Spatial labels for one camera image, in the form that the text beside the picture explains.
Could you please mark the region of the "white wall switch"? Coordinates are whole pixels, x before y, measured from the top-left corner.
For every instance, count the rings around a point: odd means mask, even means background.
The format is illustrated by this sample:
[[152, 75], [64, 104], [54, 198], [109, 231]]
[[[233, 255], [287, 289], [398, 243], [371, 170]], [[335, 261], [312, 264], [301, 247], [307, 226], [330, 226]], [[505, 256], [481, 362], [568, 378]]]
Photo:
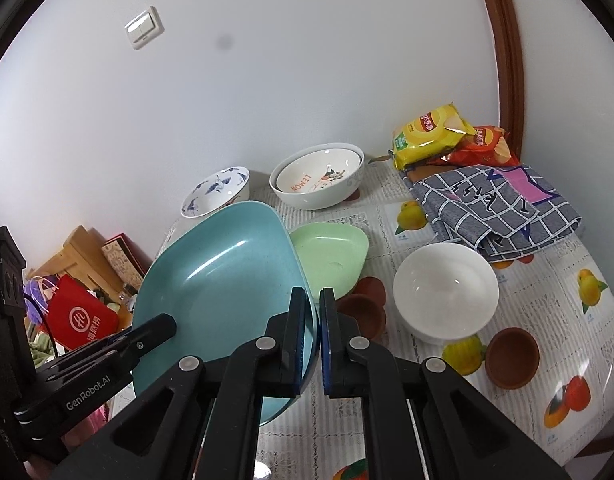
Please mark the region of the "white wall switch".
[[149, 6], [124, 25], [124, 32], [133, 50], [140, 50], [164, 32], [164, 26], [155, 6]]

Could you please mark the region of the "brown clay cup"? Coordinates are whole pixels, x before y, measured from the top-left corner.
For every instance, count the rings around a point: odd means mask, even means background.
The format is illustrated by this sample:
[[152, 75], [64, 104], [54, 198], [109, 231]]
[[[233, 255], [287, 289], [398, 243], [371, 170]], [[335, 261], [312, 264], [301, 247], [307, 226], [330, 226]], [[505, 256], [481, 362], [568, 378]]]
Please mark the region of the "brown clay cup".
[[362, 336], [377, 340], [385, 331], [386, 300], [386, 289], [380, 278], [365, 276], [349, 294], [336, 300], [336, 309], [356, 320]]
[[485, 370], [490, 381], [501, 389], [526, 386], [539, 365], [535, 338], [520, 327], [505, 328], [493, 336], [485, 352]]

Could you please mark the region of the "red paper bag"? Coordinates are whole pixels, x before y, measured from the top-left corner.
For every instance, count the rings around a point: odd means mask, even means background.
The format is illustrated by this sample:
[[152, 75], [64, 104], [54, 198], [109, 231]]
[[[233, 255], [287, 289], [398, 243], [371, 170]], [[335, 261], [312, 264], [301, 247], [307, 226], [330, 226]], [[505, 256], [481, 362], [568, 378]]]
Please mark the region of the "red paper bag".
[[60, 277], [48, 306], [48, 329], [67, 350], [113, 335], [119, 326], [117, 313], [69, 275]]

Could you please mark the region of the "orange chips bag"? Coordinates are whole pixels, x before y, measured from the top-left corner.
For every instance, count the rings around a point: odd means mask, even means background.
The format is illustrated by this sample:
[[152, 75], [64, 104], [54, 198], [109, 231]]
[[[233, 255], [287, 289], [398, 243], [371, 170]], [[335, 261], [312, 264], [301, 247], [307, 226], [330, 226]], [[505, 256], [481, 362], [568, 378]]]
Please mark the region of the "orange chips bag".
[[476, 126], [474, 134], [466, 134], [451, 152], [427, 161], [434, 166], [467, 167], [484, 165], [514, 167], [520, 160], [508, 145], [509, 133], [496, 126]]

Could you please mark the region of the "blue square plate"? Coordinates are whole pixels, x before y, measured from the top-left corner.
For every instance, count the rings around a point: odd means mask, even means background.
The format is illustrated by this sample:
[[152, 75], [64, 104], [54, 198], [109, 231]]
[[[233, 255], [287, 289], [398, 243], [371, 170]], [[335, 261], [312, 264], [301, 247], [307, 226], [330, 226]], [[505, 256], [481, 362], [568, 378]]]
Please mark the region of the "blue square plate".
[[132, 323], [167, 313], [177, 332], [132, 373], [142, 393], [182, 356], [208, 362], [263, 336], [269, 318], [290, 307], [307, 280], [283, 221], [270, 206], [245, 200], [194, 226], [147, 271]]

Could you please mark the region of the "grey checked folded cloth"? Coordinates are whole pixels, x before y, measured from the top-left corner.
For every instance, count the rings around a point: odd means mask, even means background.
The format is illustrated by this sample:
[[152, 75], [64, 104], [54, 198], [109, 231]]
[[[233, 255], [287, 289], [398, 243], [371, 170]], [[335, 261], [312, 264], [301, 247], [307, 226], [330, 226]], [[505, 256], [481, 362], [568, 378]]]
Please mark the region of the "grey checked folded cloth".
[[536, 254], [575, 233], [582, 218], [532, 167], [461, 167], [411, 182], [439, 242], [490, 263]]

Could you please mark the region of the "brown door frame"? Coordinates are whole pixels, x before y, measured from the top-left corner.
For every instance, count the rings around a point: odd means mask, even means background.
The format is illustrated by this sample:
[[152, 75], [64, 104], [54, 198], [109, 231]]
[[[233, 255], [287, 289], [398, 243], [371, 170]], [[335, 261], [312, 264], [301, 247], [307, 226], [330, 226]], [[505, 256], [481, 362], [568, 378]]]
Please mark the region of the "brown door frame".
[[509, 145], [521, 155], [525, 119], [523, 52], [513, 0], [484, 0], [498, 78], [499, 126], [509, 134]]

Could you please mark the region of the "large white lemon bowl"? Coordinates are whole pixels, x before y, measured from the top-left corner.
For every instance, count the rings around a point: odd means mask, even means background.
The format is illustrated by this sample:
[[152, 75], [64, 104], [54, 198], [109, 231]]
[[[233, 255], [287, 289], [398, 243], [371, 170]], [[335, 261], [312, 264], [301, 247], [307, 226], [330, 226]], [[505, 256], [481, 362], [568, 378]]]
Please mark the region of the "large white lemon bowl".
[[269, 185], [287, 206], [321, 210], [350, 198], [365, 173], [365, 153], [354, 144], [324, 143], [305, 148], [272, 170]]

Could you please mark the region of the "plain white bowl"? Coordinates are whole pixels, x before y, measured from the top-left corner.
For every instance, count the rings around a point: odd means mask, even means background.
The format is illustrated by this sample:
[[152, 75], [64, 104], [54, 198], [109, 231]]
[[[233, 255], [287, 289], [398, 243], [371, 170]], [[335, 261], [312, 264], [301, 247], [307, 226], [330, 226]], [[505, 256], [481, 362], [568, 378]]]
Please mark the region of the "plain white bowl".
[[428, 344], [468, 338], [494, 317], [499, 285], [490, 264], [455, 243], [421, 247], [400, 263], [393, 281], [399, 317]]

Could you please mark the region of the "yellow chips bag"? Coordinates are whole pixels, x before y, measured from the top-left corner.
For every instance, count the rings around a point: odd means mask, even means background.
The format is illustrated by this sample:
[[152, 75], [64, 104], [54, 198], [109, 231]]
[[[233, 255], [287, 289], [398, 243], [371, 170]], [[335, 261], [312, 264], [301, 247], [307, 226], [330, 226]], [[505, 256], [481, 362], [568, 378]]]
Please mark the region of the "yellow chips bag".
[[407, 122], [393, 132], [392, 157], [397, 170], [451, 152], [475, 128], [459, 114], [456, 106], [446, 104]]

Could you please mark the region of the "patterned cardboard box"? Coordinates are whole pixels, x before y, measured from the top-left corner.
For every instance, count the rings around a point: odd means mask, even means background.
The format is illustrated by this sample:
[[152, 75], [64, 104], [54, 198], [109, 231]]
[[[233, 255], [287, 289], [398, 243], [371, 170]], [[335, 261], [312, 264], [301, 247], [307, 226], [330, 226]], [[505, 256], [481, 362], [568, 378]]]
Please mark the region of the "patterned cardboard box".
[[139, 290], [153, 259], [124, 233], [104, 240], [101, 251], [121, 281]]

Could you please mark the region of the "blue patterned white bowl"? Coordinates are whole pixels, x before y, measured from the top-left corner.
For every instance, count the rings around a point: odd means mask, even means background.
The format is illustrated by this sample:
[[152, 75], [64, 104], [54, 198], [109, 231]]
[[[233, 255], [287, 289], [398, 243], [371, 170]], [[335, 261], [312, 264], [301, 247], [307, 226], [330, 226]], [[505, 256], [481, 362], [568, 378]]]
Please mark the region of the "blue patterned white bowl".
[[217, 210], [249, 199], [249, 170], [242, 166], [221, 169], [204, 178], [183, 200], [180, 214], [205, 219]]

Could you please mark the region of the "green square plate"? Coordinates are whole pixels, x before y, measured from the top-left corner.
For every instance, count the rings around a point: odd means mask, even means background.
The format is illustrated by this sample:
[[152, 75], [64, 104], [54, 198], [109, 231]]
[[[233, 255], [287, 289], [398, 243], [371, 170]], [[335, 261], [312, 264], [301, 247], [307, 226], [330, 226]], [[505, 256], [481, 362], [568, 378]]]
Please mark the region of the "green square plate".
[[348, 294], [357, 284], [369, 250], [362, 229], [345, 223], [313, 222], [290, 234], [313, 299], [331, 288], [334, 298]]

